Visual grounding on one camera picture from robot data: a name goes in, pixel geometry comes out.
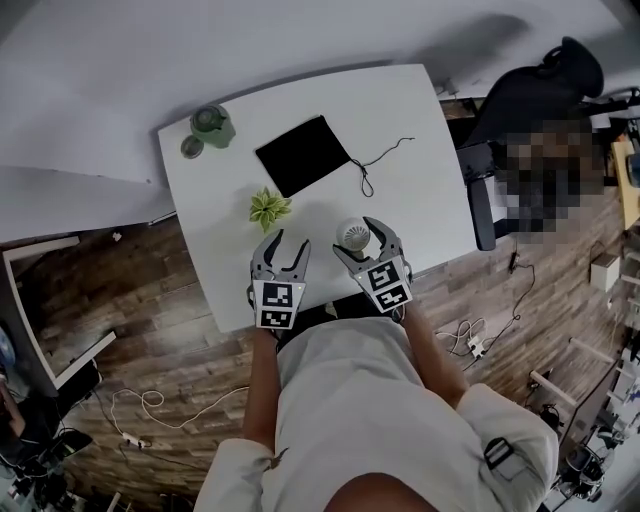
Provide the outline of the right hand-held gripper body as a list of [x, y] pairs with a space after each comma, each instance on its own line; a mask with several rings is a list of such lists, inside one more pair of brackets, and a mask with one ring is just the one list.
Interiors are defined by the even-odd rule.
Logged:
[[401, 255], [361, 270], [353, 278], [380, 313], [412, 301], [408, 266]]

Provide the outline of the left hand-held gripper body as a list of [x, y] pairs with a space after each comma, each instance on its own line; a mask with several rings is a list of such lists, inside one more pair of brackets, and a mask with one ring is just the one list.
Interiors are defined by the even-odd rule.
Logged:
[[249, 304], [254, 311], [255, 326], [276, 331], [293, 328], [306, 283], [295, 275], [274, 275], [251, 281], [247, 290]]

